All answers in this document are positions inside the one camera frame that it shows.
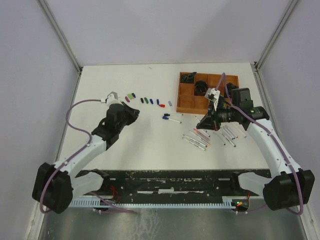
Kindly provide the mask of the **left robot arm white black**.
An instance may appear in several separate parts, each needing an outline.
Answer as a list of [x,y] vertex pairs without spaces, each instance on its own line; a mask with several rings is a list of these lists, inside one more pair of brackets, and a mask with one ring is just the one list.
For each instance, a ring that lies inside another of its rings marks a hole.
[[54,164],[43,163],[37,170],[32,191],[32,198],[39,203],[40,212],[60,214],[72,200],[85,194],[96,191],[99,195],[106,195],[111,189],[107,173],[94,169],[83,176],[78,174],[94,158],[106,152],[119,139],[123,128],[134,123],[139,114],[138,109],[124,102],[109,104],[105,118],[92,132],[78,129],[88,135],[87,142],[64,160]]

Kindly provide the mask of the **magenta capped marker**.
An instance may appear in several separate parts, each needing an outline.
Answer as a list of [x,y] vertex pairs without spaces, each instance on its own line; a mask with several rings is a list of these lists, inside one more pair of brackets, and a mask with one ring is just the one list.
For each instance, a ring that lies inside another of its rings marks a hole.
[[189,136],[187,136],[187,135],[183,135],[182,138],[187,139],[188,141],[192,141],[192,142],[194,142],[194,143],[196,143],[196,144],[198,144],[199,146],[202,146],[202,147],[204,147],[204,148],[207,148],[207,147],[208,147],[207,144],[202,143],[202,142],[200,142],[200,141],[198,141],[198,140],[195,140],[194,138],[189,137]]

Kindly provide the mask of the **black capped thin marker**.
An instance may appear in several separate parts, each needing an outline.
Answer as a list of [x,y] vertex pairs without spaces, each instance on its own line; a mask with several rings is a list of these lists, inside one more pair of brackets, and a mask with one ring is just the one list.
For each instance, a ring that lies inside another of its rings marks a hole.
[[220,135],[218,135],[218,133],[213,132],[213,134],[219,139],[219,141],[221,142],[221,144],[223,146],[226,145],[226,143],[224,142],[224,140],[222,139],[222,137]]

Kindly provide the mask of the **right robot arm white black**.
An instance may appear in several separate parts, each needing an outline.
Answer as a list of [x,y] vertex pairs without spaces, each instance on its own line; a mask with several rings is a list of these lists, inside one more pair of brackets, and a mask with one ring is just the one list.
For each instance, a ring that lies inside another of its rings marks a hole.
[[205,93],[209,100],[207,114],[197,129],[218,131],[222,123],[239,123],[257,144],[271,177],[254,172],[241,173],[229,183],[231,193],[242,195],[247,190],[262,196],[272,211],[299,206],[309,202],[315,182],[311,170],[303,170],[294,161],[273,129],[270,117],[262,106],[254,106],[248,88],[231,90],[229,108],[222,107],[220,91],[210,88]]

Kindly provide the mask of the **pink highlighter pen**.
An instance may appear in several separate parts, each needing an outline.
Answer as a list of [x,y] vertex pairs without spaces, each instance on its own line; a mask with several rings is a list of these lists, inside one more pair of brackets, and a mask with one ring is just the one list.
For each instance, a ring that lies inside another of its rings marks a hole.
[[206,135],[204,135],[203,133],[201,133],[199,130],[197,130],[197,129],[193,129],[201,138],[203,138],[203,139],[205,139],[206,141],[209,141],[210,139],[206,136]]

